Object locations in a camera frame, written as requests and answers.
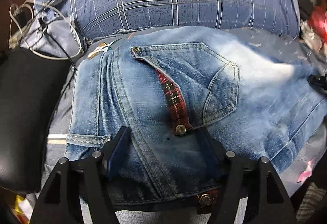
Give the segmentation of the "small blue-grey pillow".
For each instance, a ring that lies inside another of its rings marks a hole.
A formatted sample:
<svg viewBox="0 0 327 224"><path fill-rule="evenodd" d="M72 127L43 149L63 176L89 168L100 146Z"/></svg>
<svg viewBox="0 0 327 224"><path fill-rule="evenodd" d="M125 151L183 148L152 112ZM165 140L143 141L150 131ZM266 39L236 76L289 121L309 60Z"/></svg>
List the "small blue-grey pillow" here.
<svg viewBox="0 0 327 224"><path fill-rule="evenodd" d="M48 60L75 61L83 53L83 43L75 30L72 17L57 17L46 20L44 14L39 14L28 25L26 33L20 39L20 47Z"/></svg>

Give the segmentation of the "red and white clothes pile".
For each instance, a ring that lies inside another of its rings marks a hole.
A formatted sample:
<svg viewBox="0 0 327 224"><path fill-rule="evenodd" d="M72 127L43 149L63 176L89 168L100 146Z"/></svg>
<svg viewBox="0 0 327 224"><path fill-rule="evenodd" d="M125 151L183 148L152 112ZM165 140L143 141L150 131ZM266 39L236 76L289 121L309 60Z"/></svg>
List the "red and white clothes pile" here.
<svg viewBox="0 0 327 224"><path fill-rule="evenodd" d="M315 6L309 19L301 22L300 29L306 44L319 52L326 45L326 7Z"/></svg>

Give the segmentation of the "grey star-patterned bed sheet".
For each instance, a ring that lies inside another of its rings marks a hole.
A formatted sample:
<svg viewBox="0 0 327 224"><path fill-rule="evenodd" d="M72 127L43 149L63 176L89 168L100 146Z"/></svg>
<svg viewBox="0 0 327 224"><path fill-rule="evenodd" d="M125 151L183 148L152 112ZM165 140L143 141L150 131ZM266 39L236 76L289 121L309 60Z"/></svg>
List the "grey star-patterned bed sheet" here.
<svg viewBox="0 0 327 224"><path fill-rule="evenodd" d="M209 223L295 223L280 172L326 129L325 69L291 36L253 28L146 29L100 37L77 61L58 161L32 223L121 223L187 208Z"/></svg>

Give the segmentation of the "light blue denim pants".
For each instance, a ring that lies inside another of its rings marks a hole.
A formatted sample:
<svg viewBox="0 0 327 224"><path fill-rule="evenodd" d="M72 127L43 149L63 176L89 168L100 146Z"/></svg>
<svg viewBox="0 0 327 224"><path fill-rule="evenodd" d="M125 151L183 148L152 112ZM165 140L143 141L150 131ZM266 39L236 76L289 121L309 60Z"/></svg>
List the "light blue denim pants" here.
<svg viewBox="0 0 327 224"><path fill-rule="evenodd" d="M318 66L292 37L186 26L145 32L84 60L74 84L65 156L88 157L122 126L131 144L108 191L117 206L218 188L196 133L282 172L326 117L308 77Z"/></svg>

